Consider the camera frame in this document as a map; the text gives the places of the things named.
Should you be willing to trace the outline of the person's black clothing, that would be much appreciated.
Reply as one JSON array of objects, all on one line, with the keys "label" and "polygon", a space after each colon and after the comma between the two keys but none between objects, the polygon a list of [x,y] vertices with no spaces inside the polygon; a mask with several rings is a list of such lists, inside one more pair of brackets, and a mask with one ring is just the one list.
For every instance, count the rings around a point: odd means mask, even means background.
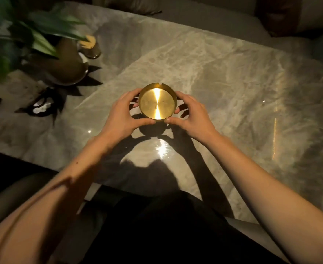
[{"label": "person's black clothing", "polygon": [[286,264],[184,191],[91,202],[106,219],[80,264]]}]

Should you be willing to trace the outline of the round brown plant pot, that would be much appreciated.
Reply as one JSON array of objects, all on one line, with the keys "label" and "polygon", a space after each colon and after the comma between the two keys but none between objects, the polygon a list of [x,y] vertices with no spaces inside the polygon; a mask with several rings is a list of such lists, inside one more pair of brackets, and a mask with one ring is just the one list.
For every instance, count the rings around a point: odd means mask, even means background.
[{"label": "round brown plant pot", "polygon": [[34,53],[30,64],[39,69],[44,80],[59,86],[71,86],[79,83],[88,74],[89,63],[79,53],[76,40],[61,38],[55,45],[57,58]]}]

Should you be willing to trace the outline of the person's right forearm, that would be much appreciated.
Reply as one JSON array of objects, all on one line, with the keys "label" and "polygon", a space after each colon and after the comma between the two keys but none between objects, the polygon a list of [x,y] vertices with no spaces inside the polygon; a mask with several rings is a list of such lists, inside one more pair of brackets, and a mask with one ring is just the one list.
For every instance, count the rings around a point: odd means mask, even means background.
[{"label": "person's right forearm", "polygon": [[242,153],[217,131],[212,153],[257,221],[291,263],[323,264],[323,212]]}]

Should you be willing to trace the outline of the person's left forearm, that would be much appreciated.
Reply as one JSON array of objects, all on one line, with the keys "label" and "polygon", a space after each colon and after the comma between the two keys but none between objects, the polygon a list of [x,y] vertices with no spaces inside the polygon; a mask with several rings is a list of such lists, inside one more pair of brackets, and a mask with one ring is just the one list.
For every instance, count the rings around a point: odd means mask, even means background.
[{"label": "person's left forearm", "polygon": [[41,190],[0,223],[0,264],[47,264],[94,180],[118,143],[102,132]]}]

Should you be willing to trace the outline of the person's right hand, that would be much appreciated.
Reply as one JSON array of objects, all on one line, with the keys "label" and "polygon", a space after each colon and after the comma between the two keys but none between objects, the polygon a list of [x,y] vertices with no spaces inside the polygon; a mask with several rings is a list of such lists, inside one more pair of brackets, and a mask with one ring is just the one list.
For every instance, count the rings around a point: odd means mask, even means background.
[{"label": "person's right hand", "polygon": [[191,95],[180,91],[175,93],[177,98],[183,101],[183,104],[179,105],[174,113],[179,114],[182,111],[183,113],[179,118],[187,119],[190,123],[190,128],[183,130],[191,138],[205,146],[218,140],[221,135],[212,124],[205,106]]}]

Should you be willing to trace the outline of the grey sofa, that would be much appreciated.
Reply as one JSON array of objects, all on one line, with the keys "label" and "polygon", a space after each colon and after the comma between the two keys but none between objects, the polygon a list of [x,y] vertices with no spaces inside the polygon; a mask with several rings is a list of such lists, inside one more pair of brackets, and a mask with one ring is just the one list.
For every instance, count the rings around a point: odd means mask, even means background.
[{"label": "grey sofa", "polygon": [[302,0],[297,33],[275,38],[255,15],[256,0],[160,0],[150,15],[323,62],[323,0]]}]

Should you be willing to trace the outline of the green leafy plant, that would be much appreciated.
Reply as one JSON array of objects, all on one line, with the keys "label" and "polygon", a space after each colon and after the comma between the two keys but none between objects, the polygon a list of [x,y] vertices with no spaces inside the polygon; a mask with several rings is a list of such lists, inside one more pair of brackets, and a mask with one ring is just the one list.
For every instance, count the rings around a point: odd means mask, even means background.
[{"label": "green leafy plant", "polygon": [[58,60],[54,40],[89,41],[76,28],[85,23],[63,12],[64,1],[0,0],[0,83],[35,53]]}]

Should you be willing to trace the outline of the small jar with cork lid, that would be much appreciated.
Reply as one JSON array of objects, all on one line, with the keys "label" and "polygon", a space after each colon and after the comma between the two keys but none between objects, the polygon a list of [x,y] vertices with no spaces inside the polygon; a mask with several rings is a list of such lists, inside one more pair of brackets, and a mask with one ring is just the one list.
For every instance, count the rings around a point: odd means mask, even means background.
[{"label": "small jar with cork lid", "polygon": [[78,41],[78,51],[89,59],[96,59],[101,55],[101,51],[96,38],[86,35],[86,41]]}]

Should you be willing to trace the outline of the person's left hand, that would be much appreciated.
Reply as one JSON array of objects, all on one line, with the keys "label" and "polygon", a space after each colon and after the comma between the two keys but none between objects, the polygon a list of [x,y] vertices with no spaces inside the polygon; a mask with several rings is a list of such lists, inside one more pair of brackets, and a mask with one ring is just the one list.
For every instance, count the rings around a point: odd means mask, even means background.
[{"label": "person's left hand", "polygon": [[136,88],[126,92],[114,102],[99,137],[107,139],[111,144],[117,144],[133,133],[136,128],[129,127],[129,122],[133,118],[130,110],[138,107],[137,97],[141,90]]}]

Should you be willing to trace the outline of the round brass ashtray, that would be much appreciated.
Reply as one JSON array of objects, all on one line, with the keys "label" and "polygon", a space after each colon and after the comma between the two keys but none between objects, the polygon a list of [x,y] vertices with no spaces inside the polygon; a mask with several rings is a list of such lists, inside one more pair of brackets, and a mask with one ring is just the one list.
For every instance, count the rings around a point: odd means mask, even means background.
[{"label": "round brass ashtray", "polygon": [[164,83],[151,83],[145,86],[138,97],[141,113],[153,120],[164,120],[171,117],[177,108],[175,91]]}]

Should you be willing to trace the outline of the brown cushion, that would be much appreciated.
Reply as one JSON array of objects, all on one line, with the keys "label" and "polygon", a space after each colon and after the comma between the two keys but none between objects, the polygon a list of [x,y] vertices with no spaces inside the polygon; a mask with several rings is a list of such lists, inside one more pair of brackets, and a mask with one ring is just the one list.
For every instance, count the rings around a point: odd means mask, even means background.
[{"label": "brown cushion", "polygon": [[279,38],[297,33],[302,0],[256,0],[255,15],[270,36]]}]

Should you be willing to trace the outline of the grey cushion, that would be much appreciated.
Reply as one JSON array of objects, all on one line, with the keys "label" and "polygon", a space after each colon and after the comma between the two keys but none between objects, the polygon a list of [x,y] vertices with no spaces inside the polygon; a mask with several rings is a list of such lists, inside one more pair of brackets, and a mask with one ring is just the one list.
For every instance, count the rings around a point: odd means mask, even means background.
[{"label": "grey cushion", "polygon": [[160,2],[160,0],[92,0],[92,4],[95,6],[139,15],[161,13]]}]

